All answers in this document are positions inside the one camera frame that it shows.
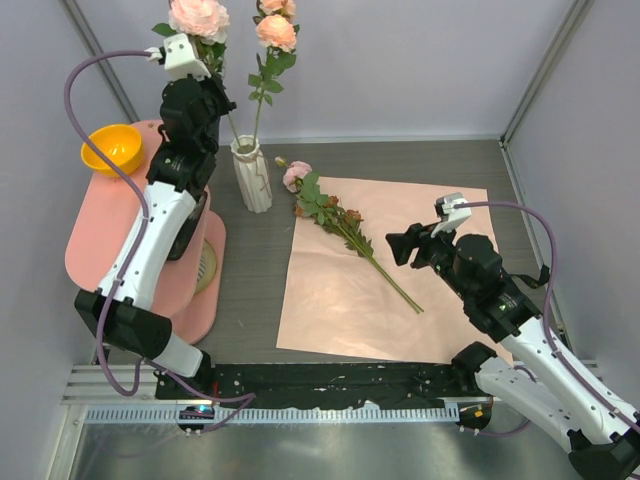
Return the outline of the pale pink rose stem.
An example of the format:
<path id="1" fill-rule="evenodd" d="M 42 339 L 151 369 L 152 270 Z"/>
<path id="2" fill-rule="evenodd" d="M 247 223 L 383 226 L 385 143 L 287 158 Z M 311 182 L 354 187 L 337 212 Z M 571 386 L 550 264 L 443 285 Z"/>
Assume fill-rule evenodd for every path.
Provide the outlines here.
<path id="1" fill-rule="evenodd" d="M 168 22 L 156 24 L 152 31 L 165 38 L 186 34 L 208 70 L 223 78 L 230 26 L 227 9 L 215 0 L 174 0 L 168 5 Z"/>

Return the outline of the red leafy flower stem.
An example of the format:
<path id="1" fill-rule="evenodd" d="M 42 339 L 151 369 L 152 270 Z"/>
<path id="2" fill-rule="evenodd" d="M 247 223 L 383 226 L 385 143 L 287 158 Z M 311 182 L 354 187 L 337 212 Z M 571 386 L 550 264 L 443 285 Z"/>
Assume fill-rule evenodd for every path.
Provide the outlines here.
<path id="1" fill-rule="evenodd" d="M 294 212 L 298 217 L 311 219 L 326 233 L 339 237 L 344 246 L 358 257 L 365 259 L 416 314 L 424 312 L 424 309 L 406 293 L 375 259 L 372 240 L 362 230 L 364 218 L 358 210 L 345 209 L 340 204 L 340 199 L 337 196 L 327 195 L 320 188 L 320 197 L 315 203 L 306 203 L 296 197 Z"/>

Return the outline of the pink flower bouquet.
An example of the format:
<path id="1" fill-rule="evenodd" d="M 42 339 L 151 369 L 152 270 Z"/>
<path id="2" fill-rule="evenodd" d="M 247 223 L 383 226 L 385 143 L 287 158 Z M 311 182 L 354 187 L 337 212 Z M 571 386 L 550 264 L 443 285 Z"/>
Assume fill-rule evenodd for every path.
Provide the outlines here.
<path id="1" fill-rule="evenodd" d="M 359 211 L 376 262 L 309 219 L 294 224 L 277 347 L 380 360 L 447 363 L 480 341 L 506 360 L 511 354 L 479 332 L 461 300 L 430 268 L 395 264 L 385 240 L 410 225 L 437 222 L 434 203 L 460 192 L 485 201 L 484 189 L 322 177 L 324 193 Z"/>

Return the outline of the black ribbon gold lettering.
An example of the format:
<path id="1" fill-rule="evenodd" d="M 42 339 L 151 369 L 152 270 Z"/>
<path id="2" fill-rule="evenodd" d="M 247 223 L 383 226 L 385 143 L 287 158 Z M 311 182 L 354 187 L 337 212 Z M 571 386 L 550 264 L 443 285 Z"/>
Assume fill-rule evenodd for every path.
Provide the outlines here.
<path id="1" fill-rule="evenodd" d="M 546 286 L 549 283 L 551 277 L 551 269 L 547 265 L 542 265 L 539 270 L 538 277 L 533 277 L 527 274 L 509 273 L 505 269 L 502 269 L 501 274 L 502 278 L 511 284 L 520 282 L 527 288 L 536 290 Z"/>

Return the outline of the peach rose stem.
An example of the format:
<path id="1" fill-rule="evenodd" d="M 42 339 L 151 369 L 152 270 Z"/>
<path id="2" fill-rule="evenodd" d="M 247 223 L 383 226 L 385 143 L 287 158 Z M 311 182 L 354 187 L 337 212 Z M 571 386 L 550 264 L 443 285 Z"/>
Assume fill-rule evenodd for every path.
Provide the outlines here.
<path id="1" fill-rule="evenodd" d="M 273 96 L 284 90 L 280 76 L 297 61 L 297 37 L 300 25 L 295 23 L 297 5 L 294 0 L 261 0 L 256 2 L 252 17 L 255 33 L 263 54 L 256 55 L 257 72 L 248 76 L 252 88 L 249 99 L 256 102 L 253 144 L 257 143 L 263 105 L 273 105 Z"/>

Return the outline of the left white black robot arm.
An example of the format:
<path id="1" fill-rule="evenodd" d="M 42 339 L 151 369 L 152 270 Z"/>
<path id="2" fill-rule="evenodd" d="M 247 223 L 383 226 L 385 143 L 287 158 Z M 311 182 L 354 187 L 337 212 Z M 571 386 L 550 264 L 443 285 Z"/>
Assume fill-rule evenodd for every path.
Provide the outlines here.
<path id="1" fill-rule="evenodd" d="M 169 318 L 153 312 L 164 264 L 178 259 L 197 226 L 199 208 L 216 166 L 219 123 L 235 107 L 219 76 L 170 82 L 162 92 L 161 143 L 134 192 L 140 209 L 108 274 L 94 291 L 80 290 L 74 305 L 92 330 L 96 352 L 109 344 L 178 375 L 190 398 L 213 385 L 204 353 L 181 339 Z"/>

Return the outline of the pink rose bud stem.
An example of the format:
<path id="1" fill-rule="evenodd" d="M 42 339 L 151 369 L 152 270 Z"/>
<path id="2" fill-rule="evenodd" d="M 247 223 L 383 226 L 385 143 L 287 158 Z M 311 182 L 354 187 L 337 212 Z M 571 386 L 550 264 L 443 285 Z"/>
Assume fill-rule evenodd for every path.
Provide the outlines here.
<path id="1" fill-rule="evenodd" d="M 289 192 L 306 203 L 315 203 L 319 199 L 319 175 L 308 163 L 288 162 L 281 156 L 275 158 L 275 163 L 284 169 L 282 183 Z"/>

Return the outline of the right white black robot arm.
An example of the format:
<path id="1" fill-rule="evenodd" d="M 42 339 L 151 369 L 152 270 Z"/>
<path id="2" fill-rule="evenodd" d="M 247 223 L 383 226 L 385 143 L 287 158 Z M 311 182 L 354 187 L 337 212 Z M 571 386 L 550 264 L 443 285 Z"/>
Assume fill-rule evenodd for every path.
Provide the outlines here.
<path id="1" fill-rule="evenodd" d="M 627 479 L 639 467 L 639 414 L 577 360 L 502 266 L 488 237 L 413 224 L 385 237 L 397 265 L 430 267 L 462 300 L 471 324 L 533 373 L 474 342 L 451 361 L 457 391 L 496 396 L 544 430 L 583 479 Z"/>

